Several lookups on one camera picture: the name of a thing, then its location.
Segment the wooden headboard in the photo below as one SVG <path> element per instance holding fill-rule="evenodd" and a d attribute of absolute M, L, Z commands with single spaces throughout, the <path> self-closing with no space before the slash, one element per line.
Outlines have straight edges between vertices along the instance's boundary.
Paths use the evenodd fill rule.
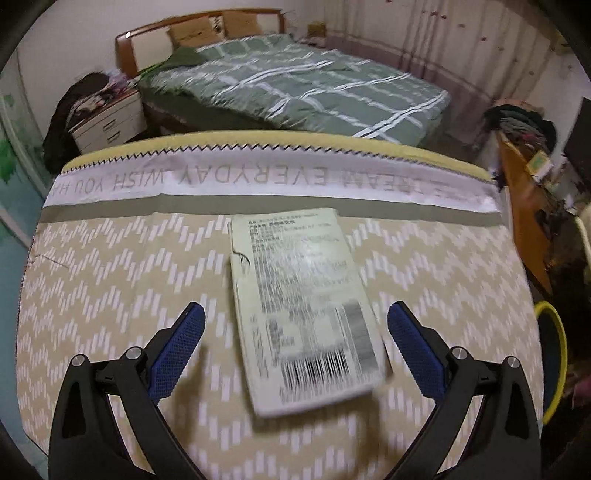
<path fill-rule="evenodd" d="M 256 19 L 264 33 L 285 33 L 285 18 L 281 10 L 275 8 L 235 8 L 235 11 L 256 14 Z M 171 25 L 209 17 L 212 25 L 221 29 L 220 40 L 225 37 L 222 13 L 228 10 L 213 10 L 182 17 L 169 17 L 160 22 L 144 25 L 129 30 L 115 38 L 115 48 L 119 68 L 128 77 L 135 77 L 138 72 L 156 63 L 166 60 L 173 52 L 173 45 L 168 35 Z"/>

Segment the white drawer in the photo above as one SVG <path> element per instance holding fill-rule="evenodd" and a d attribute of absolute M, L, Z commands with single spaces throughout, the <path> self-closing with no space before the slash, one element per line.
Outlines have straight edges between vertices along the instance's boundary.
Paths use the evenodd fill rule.
<path fill-rule="evenodd" d="M 110 133 L 128 118 L 141 112 L 142 102 L 139 93 L 134 93 L 99 113 L 96 117 L 81 125 L 80 128 L 72 131 L 72 137 L 80 151 L 82 151 L 103 134 Z"/>
<path fill-rule="evenodd" d="M 111 106 L 103 110 L 101 113 L 85 122 L 79 128 L 76 128 L 76 130 L 72 131 L 72 136 L 74 138 L 77 138 L 99 124 L 100 126 L 104 126 L 106 123 L 109 122 L 109 116 L 116 115 L 120 110 L 123 110 L 129 107 L 130 105 L 133 105 L 134 103 L 137 103 L 137 105 L 135 105 L 136 109 L 141 108 L 141 98 L 139 96 L 139 92 L 134 92 L 133 94 L 116 101 Z"/>
<path fill-rule="evenodd" d="M 80 151 L 82 153 L 90 153 L 103 148 L 114 147 L 122 145 L 137 134 L 146 129 L 146 122 L 144 114 L 134 115 L 122 123 L 104 132 L 99 138 L 95 139 L 90 145 L 84 147 Z"/>

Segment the yellow ring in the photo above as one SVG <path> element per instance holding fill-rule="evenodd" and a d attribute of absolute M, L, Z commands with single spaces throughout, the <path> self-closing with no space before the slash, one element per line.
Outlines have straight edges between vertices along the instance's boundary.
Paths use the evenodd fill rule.
<path fill-rule="evenodd" d="M 542 423 L 546 425 L 554 415 L 554 412 L 556 411 L 556 409 L 558 408 L 558 404 L 560 403 L 560 399 L 562 398 L 562 392 L 564 391 L 564 383 L 566 382 L 568 349 L 566 345 L 566 333 L 564 332 L 564 326 L 562 325 L 560 315 L 558 315 L 556 309 L 547 301 L 541 301 L 535 304 L 535 318 L 539 320 L 542 312 L 547 312 L 552 317 L 552 321 L 554 322 L 554 326 L 556 327 L 556 331 L 558 332 L 558 341 L 560 342 L 560 373 L 558 375 L 558 385 L 556 386 L 556 391 L 554 392 L 552 402 L 550 402 L 548 409 L 544 412 L 544 418 L 542 419 Z"/>

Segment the green comforter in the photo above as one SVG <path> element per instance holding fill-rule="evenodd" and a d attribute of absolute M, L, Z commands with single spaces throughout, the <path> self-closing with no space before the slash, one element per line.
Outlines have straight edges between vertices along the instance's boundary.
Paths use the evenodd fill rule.
<path fill-rule="evenodd" d="M 265 120 L 277 128 L 418 145 L 450 95 L 409 73 L 294 43 L 283 34 L 178 48 L 140 87 Z"/>

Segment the pile of clothes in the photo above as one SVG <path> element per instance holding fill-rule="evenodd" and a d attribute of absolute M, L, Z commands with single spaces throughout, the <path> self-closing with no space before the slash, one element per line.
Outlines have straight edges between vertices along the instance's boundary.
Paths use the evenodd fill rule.
<path fill-rule="evenodd" d="M 544 120 L 541 113 L 527 102 L 501 99 L 484 116 L 489 129 L 502 131 L 529 160 L 539 150 L 550 155 L 556 146 L 554 124 Z"/>
<path fill-rule="evenodd" d="M 43 163 L 55 175 L 80 154 L 69 131 L 94 115 L 129 88 L 127 76 L 119 70 L 89 73 L 72 85 L 57 104 L 43 141 Z"/>

